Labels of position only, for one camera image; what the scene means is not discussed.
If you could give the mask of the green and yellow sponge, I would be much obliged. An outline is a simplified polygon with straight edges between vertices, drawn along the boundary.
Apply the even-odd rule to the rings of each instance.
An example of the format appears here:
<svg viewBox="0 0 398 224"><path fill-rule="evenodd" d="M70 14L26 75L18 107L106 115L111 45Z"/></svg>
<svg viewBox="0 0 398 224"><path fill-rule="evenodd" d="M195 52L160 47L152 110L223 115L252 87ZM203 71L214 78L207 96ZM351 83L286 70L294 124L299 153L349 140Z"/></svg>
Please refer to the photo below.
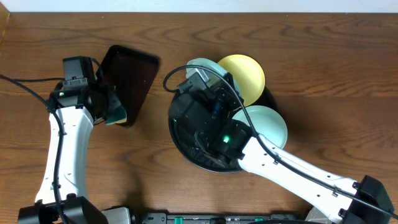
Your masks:
<svg viewBox="0 0 398 224"><path fill-rule="evenodd" d="M104 117L105 125L121 124L127 121L127 113L124 106L114 91L108 95L109 107Z"/></svg>

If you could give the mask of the light green plate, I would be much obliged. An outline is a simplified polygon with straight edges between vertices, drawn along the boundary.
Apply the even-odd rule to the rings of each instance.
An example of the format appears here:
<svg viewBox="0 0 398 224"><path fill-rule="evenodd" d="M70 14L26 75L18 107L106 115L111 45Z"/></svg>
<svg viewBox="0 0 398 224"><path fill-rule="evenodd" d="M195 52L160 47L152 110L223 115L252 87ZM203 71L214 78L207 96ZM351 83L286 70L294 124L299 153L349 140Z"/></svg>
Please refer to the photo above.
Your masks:
<svg viewBox="0 0 398 224"><path fill-rule="evenodd" d="M207 68L210 68L214 71L216 71L219 75L225 76L227 74L227 70L225 70L221 65L217 64L216 62L207 59L207 58L195 58L193 60L190 60L187 65L201 65ZM191 72L192 69L195 68L186 68L187 74L185 75L186 78L188 79L193 73ZM214 76L212 73L205 71L207 77L208 77L208 82L206 83L209 87L214 85L219 78L217 76ZM233 78L233 83L234 83L234 88L238 92L238 95L241 96L241 90L239 85L237 84L236 80Z"/></svg>
<svg viewBox="0 0 398 224"><path fill-rule="evenodd" d="M273 109L261 105L248 106L246 110L256 131L283 149L287 142L288 130L281 115Z"/></svg>

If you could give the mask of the yellow plate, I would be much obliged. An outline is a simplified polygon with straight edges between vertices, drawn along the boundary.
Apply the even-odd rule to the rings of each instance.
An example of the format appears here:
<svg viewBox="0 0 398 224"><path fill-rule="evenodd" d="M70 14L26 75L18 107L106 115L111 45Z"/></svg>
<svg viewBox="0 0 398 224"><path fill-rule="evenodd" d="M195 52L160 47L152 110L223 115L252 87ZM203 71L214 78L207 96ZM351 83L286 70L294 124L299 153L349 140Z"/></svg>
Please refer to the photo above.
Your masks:
<svg viewBox="0 0 398 224"><path fill-rule="evenodd" d="M231 73L240 87L244 106L257 101L265 89L265 74L260 64L247 55L234 54L222 58L218 65Z"/></svg>

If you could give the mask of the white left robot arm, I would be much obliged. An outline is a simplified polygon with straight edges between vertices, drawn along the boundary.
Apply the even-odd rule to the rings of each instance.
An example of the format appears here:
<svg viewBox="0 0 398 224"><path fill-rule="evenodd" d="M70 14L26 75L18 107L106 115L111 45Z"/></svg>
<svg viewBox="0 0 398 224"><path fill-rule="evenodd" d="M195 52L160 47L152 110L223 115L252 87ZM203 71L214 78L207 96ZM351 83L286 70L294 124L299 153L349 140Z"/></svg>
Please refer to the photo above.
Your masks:
<svg viewBox="0 0 398 224"><path fill-rule="evenodd" d="M67 78L44 101L49 112L50 146L45 174L31 207L19 210L19 223L118 223L98 210L86 188L86 158L95 119L107 110L100 80Z"/></svg>

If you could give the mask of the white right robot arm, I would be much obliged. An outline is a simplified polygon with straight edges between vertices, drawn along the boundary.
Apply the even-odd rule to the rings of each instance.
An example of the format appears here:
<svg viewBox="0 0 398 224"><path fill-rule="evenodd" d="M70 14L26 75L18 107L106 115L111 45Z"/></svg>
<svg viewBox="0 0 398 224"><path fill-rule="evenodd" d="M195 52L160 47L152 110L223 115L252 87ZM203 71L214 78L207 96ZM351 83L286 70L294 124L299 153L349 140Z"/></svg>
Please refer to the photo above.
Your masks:
<svg viewBox="0 0 398 224"><path fill-rule="evenodd" d="M333 223L387 223L395 217L380 181L335 175L285 151L281 115L270 105L247 106L230 74L210 78L194 70L174 89L169 129L177 149L195 165L261 176Z"/></svg>

